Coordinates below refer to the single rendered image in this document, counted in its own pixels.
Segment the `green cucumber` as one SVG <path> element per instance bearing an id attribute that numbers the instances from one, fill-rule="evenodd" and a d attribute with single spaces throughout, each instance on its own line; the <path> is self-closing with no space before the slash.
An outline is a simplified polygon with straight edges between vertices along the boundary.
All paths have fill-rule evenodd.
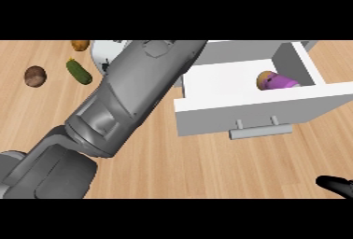
<path id="1" fill-rule="evenodd" d="M 93 82 L 93 76 L 82 68 L 81 64 L 75 61 L 75 59 L 69 59 L 66 61 L 66 68 L 73 77 L 73 79 L 82 84 L 88 85 Z"/>

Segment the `orange-brown sweet potato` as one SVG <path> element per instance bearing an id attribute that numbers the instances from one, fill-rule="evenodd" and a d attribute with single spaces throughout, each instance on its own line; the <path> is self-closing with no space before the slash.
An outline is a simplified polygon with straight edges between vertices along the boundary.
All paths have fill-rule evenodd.
<path id="1" fill-rule="evenodd" d="M 70 43 L 75 51 L 84 51 L 90 46 L 88 40 L 72 40 Z"/>

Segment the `brown potato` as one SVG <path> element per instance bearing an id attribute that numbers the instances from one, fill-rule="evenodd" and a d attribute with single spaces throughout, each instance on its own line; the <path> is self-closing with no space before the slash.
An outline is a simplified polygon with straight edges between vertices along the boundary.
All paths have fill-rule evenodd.
<path id="1" fill-rule="evenodd" d="M 25 83 L 29 87 L 39 87 L 47 80 L 47 74 L 44 69 L 34 65 L 26 69 L 25 72 Z"/>

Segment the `white round appliance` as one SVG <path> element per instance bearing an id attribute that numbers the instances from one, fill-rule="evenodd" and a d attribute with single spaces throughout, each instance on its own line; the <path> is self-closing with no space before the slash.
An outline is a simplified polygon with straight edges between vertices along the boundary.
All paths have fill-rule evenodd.
<path id="1" fill-rule="evenodd" d="M 91 58 L 96 69 L 100 74 L 106 73 L 107 66 L 125 49 L 130 40 L 93 40 L 91 41 Z"/>

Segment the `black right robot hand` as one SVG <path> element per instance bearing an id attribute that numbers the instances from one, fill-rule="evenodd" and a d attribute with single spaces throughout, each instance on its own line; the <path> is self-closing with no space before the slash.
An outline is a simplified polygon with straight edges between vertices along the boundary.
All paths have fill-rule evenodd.
<path id="1" fill-rule="evenodd" d="M 353 200 L 353 180 L 335 176 L 319 176 L 316 184 L 326 190 L 339 194 L 345 199 Z"/>

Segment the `white open drawer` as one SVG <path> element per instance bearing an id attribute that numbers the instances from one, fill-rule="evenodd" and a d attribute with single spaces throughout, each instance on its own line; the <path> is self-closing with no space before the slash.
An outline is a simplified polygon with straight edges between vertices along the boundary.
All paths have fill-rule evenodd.
<path id="1" fill-rule="evenodd" d="M 304 123 L 353 101 L 353 81 L 327 84 L 308 56 L 313 40 L 211 40 L 177 85 L 174 100 L 180 136 Z M 257 77 L 271 71 L 299 86 L 261 91 Z"/>

